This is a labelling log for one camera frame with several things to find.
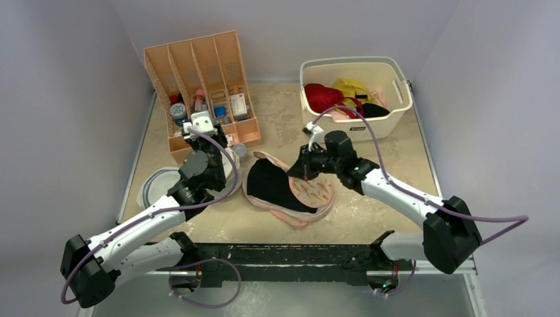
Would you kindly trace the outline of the strawberry print mesh laundry bag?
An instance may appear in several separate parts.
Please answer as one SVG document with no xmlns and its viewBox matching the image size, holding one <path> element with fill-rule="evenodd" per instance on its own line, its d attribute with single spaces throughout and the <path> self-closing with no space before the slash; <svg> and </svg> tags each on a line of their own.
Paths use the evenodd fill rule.
<svg viewBox="0 0 560 317">
<path fill-rule="evenodd" d="M 256 160 L 269 160 L 275 166 L 282 168 L 286 172 L 286 174 L 290 169 L 288 164 L 267 152 L 254 151 L 252 155 L 256 158 Z M 288 176 L 289 186 L 294 196 L 304 205 L 311 208 L 317 208 L 316 214 L 299 213 L 296 211 L 288 211 L 283 207 L 279 207 L 271 203 L 266 203 L 260 199 L 248 195 L 246 192 L 246 182 L 247 174 L 250 171 L 251 167 L 244 175 L 242 188 L 246 199 L 253 206 L 269 211 L 272 215 L 286 222 L 294 229 L 302 229 L 306 227 L 308 223 L 316 222 L 330 212 L 330 209 L 333 205 L 335 192 L 333 184 L 327 176 L 319 176 L 313 180 L 299 180 Z"/>
</svg>

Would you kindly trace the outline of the black bra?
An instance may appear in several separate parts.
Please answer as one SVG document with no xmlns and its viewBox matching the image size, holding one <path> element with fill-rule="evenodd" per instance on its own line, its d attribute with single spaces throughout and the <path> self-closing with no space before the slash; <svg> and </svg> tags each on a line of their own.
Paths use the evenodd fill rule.
<svg viewBox="0 0 560 317">
<path fill-rule="evenodd" d="M 266 158 L 258 159 L 247 174 L 248 195 L 288 211 L 316 214 L 317 208 L 301 203 L 292 193 L 286 172 Z"/>
</svg>

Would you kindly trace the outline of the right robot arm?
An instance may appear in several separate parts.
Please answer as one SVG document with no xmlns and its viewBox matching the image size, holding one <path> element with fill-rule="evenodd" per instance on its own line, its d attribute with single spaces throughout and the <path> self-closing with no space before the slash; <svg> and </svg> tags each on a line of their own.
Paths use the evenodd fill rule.
<svg viewBox="0 0 560 317">
<path fill-rule="evenodd" d="M 376 267 L 423 260 L 451 274 L 482 245 L 470 210 L 459 197 L 443 199 L 392 177 L 379 164 L 359 157 L 343 131 L 324 133 L 317 125 L 302 131 L 308 143 L 300 147 L 287 173 L 290 177 L 314 180 L 321 174 L 334 174 L 345 188 L 384 203 L 421 228 L 415 234 L 389 230 L 377 238 L 370 245 Z"/>
</svg>

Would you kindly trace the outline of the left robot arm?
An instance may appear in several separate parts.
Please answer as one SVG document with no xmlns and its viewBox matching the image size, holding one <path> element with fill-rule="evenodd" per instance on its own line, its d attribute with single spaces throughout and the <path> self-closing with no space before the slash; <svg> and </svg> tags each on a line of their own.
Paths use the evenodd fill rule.
<svg viewBox="0 0 560 317">
<path fill-rule="evenodd" d="M 147 243 L 185 223 L 231 194 L 223 161 L 232 162 L 219 123 L 187 123 L 184 137 L 193 147 L 179 168 L 179 180 L 154 204 L 128 221 L 91 238 L 77 234 L 64 246 L 60 272 L 65 279 L 60 301 L 92 307 L 120 283 L 164 267 L 191 269 L 197 252 L 185 234 L 172 234 L 161 244 Z"/>
</svg>

